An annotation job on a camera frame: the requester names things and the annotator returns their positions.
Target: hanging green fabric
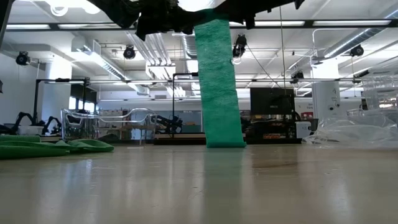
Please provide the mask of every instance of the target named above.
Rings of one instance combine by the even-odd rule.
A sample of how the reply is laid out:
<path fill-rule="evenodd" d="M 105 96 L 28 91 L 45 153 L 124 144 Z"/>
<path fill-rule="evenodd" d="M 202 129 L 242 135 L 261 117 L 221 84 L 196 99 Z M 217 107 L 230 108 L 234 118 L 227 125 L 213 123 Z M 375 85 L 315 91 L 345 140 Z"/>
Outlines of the hanging green fabric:
<path fill-rule="evenodd" d="M 196 26 L 195 37 L 207 146 L 245 147 L 229 22 L 214 20 Z"/>

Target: black monitor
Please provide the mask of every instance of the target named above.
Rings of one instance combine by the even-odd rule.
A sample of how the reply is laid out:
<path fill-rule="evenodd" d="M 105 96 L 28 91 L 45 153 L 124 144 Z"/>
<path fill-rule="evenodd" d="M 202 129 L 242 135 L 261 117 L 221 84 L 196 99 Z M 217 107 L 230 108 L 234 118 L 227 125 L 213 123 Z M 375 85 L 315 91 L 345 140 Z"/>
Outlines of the black monitor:
<path fill-rule="evenodd" d="M 295 110 L 294 90 L 283 88 L 251 88 L 252 115 L 292 114 Z"/>

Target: beige floor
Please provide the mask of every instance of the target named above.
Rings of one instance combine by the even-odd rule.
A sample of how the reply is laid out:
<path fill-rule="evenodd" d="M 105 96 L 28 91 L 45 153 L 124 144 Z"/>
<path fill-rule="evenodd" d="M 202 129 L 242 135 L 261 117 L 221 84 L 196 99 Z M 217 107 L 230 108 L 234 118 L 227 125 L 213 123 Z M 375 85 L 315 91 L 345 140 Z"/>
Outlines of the beige floor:
<path fill-rule="evenodd" d="M 0 161 L 0 223 L 398 223 L 398 151 L 118 147 Z"/>

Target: plastic sheet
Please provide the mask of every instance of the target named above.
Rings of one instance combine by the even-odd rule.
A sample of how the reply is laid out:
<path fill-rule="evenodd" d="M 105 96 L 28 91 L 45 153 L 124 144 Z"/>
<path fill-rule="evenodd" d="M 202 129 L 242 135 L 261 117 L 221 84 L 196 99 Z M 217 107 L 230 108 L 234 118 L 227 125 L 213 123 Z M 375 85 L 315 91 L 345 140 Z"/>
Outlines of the plastic sheet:
<path fill-rule="evenodd" d="M 380 113 L 327 118 L 303 143 L 320 148 L 398 149 L 398 128 Z"/>

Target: white pillar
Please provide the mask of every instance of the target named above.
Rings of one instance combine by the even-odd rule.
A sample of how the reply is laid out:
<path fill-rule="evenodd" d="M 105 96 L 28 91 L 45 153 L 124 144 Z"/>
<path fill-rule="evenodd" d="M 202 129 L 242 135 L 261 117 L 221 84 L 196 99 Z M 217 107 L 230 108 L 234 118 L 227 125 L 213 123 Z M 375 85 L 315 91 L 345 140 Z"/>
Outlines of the white pillar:
<path fill-rule="evenodd" d="M 314 65 L 314 78 L 339 78 L 338 62 L 334 59 L 323 61 L 323 64 Z M 338 82 L 318 82 L 312 85 L 312 99 L 314 117 L 320 120 L 341 116 L 340 84 Z"/>
<path fill-rule="evenodd" d="M 46 64 L 45 78 L 51 80 L 72 78 L 71 63 L 58 59 Z M 60 120 L 61 109 L 69 107 L 70 84 L 45 84 L 43 89 L 42 120 L 46 121 L 50 116 Z"/>

